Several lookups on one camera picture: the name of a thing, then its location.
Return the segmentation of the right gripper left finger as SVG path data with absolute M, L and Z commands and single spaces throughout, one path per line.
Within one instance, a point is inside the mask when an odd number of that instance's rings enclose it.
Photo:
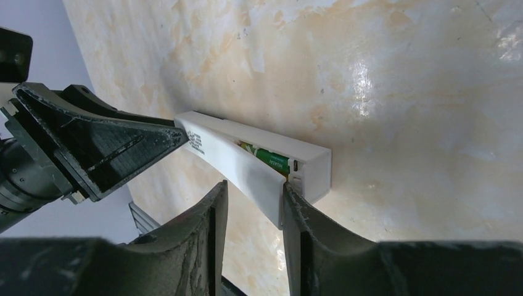
M 228 184 L 127 244 L 1 240 L 2 295 L 221 295 Z

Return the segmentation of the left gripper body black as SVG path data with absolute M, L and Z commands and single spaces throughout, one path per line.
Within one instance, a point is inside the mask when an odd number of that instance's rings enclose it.
M 87 200 L 72 163 L 80 159 L 74 152 L 85 150 L 88 131 L 50 111 L 43 125 L 18 102 L 8 102 L 1 112 L 12 135 L 1 140 L 1 231 L 56 200 Z

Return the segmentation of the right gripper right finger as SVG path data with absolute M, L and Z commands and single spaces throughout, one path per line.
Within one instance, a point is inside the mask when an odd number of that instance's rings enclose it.
M 521 295 L 522 244 L 374 242 L 285 184 L 283 235 L 292 295 Z

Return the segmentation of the white battery cover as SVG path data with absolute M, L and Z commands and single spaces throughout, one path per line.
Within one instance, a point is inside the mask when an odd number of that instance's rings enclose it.
M 174 121 L 189 137 L 185 148 L 231 181 L 281 230 L 285 177 L 236 144 L 252 139 L 254 129 L 197 112 L 179 114 Z

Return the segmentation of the green battery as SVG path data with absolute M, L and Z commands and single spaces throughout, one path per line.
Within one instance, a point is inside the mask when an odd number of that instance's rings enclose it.
M 253 144 L 246 142 L 239 142 L 241 148 L 254 155 L 256 158 L 267 164 L 278 173 L 287 177 L 290 173 L 289 158 L 283 155 L 279 155 L 274 152 L 270 152 L 266 149 L 257 147 Z

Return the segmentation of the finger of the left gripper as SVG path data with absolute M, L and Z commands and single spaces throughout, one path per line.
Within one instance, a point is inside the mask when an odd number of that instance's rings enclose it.
M 49 123 L 44 113 L 50 111 L 88 131 L 85 150 L 74 152 L 80 159 L 72 165 L 92 201 L 105 198 L 188 142 L 181 128 L 96 115 L 41 83 L 21 83 L 13 93 L 12 102 L 24 106 L 43 125 Z
M 66 87 L 63 91 L 57 91 L 57 95 L 71 103 L 72 105 L 81 108 L 87 112 L 94 113 L 96 115 L 102 115 L 109 118 L 117 118 L 123 120 L 139 121 L 143 123 L 150 123 L 162 126 L 174 127 L 173 120 L 167 120 L 164 118 L 147 117 L 134 113 L 124 112 L 118 110 L 115 107 L 105 103 L 103 100 L 98 98 L 93 92 L 91 92 L 86 86 L 79 84 L 71 84 Z

